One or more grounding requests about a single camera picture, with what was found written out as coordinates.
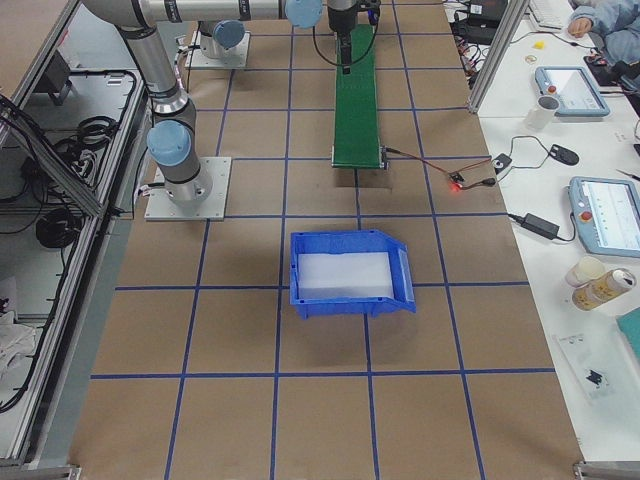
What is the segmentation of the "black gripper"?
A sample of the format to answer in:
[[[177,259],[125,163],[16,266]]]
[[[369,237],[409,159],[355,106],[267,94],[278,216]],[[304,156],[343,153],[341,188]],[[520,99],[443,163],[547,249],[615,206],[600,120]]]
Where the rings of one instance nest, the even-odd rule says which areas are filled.
[[[380,17],[379,0],[328,0],[329,28],[337,36],[341,72],[351,72],[351,32],[356,28],[357,17],[365,12],[369,24],[376,26]]]

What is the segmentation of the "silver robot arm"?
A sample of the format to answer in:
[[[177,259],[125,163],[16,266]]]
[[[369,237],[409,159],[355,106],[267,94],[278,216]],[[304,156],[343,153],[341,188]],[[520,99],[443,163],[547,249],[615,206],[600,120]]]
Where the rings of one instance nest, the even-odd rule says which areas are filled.
[[[209,197],[214,180],[196,153],[195,105],[167,58],[159,22],[209,23],[205,34],[230,49],[243,39],[246,21],[286,19],[294,27],[308,29],[327,10],[329,28],[337,35],[339,66],[348,72],[364,59],[352,57],[357,16],[367,13],[372,25],[380,16],[378,1],[86,1],[84,5],[116,27],[140,70],[156,121],[147,134],[149,153],[164,176],[166,195],[187,205]]]
[[[246,30],[240,20],[200,21],[200,50],[205,57],[222,58],[244,39]]]

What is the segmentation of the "person hand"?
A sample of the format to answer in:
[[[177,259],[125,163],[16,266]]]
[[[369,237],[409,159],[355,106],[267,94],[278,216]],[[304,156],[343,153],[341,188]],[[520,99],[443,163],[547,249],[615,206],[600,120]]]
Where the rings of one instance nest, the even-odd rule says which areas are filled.
[[[593,27],[593,22],[586,17],[573,19],[567,26],[567,33],[574,38],[582,38],[588,34]]]

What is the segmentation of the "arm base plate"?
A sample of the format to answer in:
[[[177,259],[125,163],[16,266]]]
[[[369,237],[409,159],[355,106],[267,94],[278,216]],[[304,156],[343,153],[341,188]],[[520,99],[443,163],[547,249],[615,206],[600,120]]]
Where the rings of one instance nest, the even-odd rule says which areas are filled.
[[[223,48],[200,32],[193,35],[194,48],[187,55],[186,67],[189,70],[236,70],[244,69],[247,64],[251,33],[246,31],[240,43],[229,49]]]
[[[156,168],[144,217],[148,221],[223,221],[231,177],[230,157],[201,157],[199,174],[190,182],[166,182]]]

